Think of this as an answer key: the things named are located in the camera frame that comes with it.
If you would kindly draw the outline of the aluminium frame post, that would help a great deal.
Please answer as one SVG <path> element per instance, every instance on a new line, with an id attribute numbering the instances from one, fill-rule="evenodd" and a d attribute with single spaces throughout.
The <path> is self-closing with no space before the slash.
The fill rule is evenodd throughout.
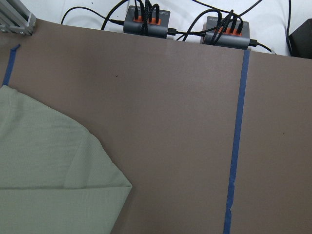
<path id="1" fill-rule="evenodd" d="M 0 0 L 0 31 L 32 35 L 37 18 L 20 0 Z"/>

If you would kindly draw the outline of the right grey USB hub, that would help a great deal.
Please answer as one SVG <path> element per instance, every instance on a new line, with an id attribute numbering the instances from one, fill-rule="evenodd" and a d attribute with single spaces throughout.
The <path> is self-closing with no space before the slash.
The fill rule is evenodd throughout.
<path id="1" fill-rule="evenodd" d="M 206 24 L 203 29 L 211 29 L 216 27 L 217 17 L 207 16 Z M 248 49 L 250 43 L 250 24 L 247 21 L 243 21 L 241 31 L 238 31 L 240 20 L 233 31 L 231 31 L 232 23 L 230 23 L 226 31 L 222 34 L 219 40 L 214 44 L 216 46 L 235 48 L 235 49 Z M 201 39 L 202 44 L 209 45 L 214 35 L 214 31 L 206 32 L 204 38 Z"/>

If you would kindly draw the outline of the olive green long-sleeve shirt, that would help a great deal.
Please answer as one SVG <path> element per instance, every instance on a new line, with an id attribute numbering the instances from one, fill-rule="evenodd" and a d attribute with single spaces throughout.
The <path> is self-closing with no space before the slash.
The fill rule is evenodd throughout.
<path id="1" fill-rule="evenodd" d="M 84 126 L 1 87 L 1 233 L 108 234 L 131 188 Z"/>

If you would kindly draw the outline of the black box with label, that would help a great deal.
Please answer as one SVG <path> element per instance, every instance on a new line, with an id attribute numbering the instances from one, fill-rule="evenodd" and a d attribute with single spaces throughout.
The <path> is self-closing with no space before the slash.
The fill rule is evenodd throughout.
<path id="1" fill-rule="evenodd" d="M 292 56 L 298 58 L 312 58 L 312 19 L 307 19 L 290 34 Z"/>

